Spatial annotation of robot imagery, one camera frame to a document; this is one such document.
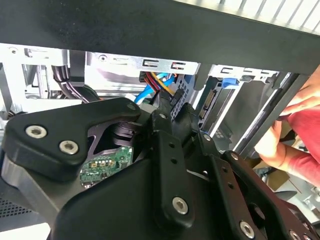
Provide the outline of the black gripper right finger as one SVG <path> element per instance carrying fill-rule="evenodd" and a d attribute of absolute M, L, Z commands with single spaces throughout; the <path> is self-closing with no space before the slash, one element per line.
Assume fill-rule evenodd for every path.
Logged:
<path fill-rule="evenodd" d="M 173 121 L 182 142 L 195 221 L 183 240 L 317 240 L 319 234 L 233 151 L 219 153 L 186 103 Z"/>

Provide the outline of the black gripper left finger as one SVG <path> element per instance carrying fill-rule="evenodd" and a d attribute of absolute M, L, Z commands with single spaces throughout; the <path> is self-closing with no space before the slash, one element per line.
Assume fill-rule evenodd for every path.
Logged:
<path fill-rule="evenodd" d="M 2 178 L 52 226 L 63 206 L 79 194 L 74 182 L 104 131 L 114 124 L 132 123 L 141 113 L 131 100 L 119 97 L 15 116 L 5 127 L 1 145 Z M 182 146 L 173 135 L 170 102 L 164 94 L 133 139 L 139 149 L 154 151 L 159 220 L 191 227 L 195 214 L 185 184 Z"/>

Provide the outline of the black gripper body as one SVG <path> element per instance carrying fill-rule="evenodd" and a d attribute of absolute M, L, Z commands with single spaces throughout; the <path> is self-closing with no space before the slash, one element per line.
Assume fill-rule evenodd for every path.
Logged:
<path fill-rule="evenodd" d="M 209 182 L 181 160 L 141 160 L 74 196 L 53 240 L 230 240 L 230 221 Z"/>

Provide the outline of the person's hand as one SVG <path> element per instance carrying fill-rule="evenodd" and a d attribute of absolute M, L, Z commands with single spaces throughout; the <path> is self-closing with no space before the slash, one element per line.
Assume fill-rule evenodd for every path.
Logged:
<path fill-rule="evenodd" d="M 276 120 L 254 149 L 266 164 L 287 171 L 290 161 L 299 153 L 297 149 L 280 142 L 281 130 L 282 122 Z"/>
<path fill-rule="evenodd" d="M 320 104 L 320 77 L 311 76 L 288 103 L 280 116 L 287 116 Z"/>

